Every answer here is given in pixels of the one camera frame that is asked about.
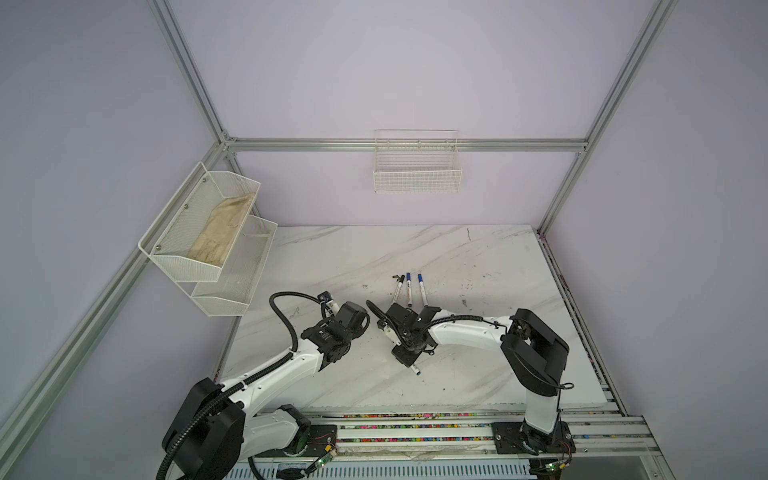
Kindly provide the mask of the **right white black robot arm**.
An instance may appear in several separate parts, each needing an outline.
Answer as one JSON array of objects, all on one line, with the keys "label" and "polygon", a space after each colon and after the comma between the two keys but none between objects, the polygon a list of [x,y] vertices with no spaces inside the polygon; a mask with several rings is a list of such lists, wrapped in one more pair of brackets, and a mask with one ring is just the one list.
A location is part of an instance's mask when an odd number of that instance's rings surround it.
[{"label": "right white black robot arm", "polygon": [[393,342],[391,354],[412,370],[421,356],[432,355],[444,345],[500,352],[526,389],[516,445],[532,455],[553,445],[562,392],[574,387],[562,380],[570,347],[533,311],[518,309],[507,316],[485,317],[435,306],[419,313],[398,303],[386,311],[370,300],[366,306],[375,315],[377,327]]}]

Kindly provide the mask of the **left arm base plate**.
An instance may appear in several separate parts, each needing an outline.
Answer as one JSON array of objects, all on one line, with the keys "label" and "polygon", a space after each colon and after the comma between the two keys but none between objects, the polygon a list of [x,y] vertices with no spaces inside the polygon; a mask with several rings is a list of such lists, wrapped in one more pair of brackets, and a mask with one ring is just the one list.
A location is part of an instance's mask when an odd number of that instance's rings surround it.
[{"label": "left arm base plate", "polygon": [[315,458],[327,452],[329,447],[336,444],[338,427],[336,425],[312,425],[308,430],[300,432],[298,439],[293,440],[283,449],[271,449],[256,455],[257,458]]}]

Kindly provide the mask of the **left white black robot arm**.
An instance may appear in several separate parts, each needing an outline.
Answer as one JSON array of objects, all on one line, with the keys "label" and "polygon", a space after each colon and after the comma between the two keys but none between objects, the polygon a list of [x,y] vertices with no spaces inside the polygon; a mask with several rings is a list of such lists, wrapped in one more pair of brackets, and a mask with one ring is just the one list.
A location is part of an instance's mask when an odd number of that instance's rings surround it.
[{"label": "left white black robot arm", "polygon": [[246,374],[194,384],[171,422],[155,477],[172,466],[184,479],[222,479],[240,461],[272,450],[306,448],[311,422],[293,405],[262,409],[289,387],[346,355],[370,325],[367,310],[353,302],[321,302],[326,316],[294,337],[292,346]]}]

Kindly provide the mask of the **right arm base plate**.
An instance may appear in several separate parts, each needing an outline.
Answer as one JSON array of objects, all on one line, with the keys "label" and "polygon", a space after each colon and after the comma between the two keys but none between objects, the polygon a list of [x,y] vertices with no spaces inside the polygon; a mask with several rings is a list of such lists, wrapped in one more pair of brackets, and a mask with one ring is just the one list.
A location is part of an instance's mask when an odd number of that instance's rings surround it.
[{"label": "right arm base plate", "polygon": [[525,422],[494,422],[491,430],[498,454],[570,455],[576,451],[569,426],[562,420],[555,422],[551,433],[542,433]]}]

